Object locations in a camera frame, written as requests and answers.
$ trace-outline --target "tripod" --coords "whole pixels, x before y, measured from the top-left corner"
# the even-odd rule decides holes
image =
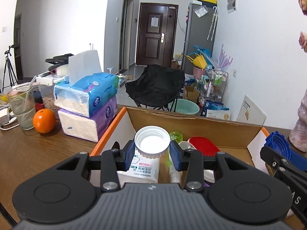
[[[16,75],[14,73],[14,70],[13,70],[13,67],[12,67],[12,64],[11,64],[11,60],[9,58],[9,55],[11,55],[10,53],[10,49],[12,48],[13,46],[9,46],[9,50],[5,51],[4,54],[6,54],[6,57],[5,57],[5,66],[4,66],[4,74],[3,74],[3,84],[2,84],[2,92],[4,92],[4,88],[7,88],[7,87],[13,87],[15,84],[17,84],[17,78],[16,78]],[[8,86],[4,86],[4,81],[5,81],[5,73],[6,73],[6,70],[8,71],[9,73],[9,78],[10,78],[10,85]]]

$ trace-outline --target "paper note on door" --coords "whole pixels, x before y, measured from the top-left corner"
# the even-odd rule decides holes
[[[152,17],[151,18],[151,26],[152,27],[158,27],[158,24],[159,24],[159,18]]]

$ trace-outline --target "black folding chair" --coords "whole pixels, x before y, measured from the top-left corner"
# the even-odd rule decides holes
[[[142,105],[154,109],[176,111],[177,99],[185,82],[183,70],[148,65],[142,75],[135,81],[125,84],[126,93],[138,107]]]

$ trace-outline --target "pink bucket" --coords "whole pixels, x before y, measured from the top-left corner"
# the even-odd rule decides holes
[[[205,70],[193,66],[193,75],[201,80],[201,76],[205,73]]]

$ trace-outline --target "metal screw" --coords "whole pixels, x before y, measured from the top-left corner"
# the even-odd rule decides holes
[[[102,187],[106,190],[114,190],[118,187],[116,182],[105,182]]]
[[[200,189],[201,188],[201,183],[200,182],[197,182],[197,181],[192,181],[192,182],[188,182],[187,183],[187,187],[189,189]]]

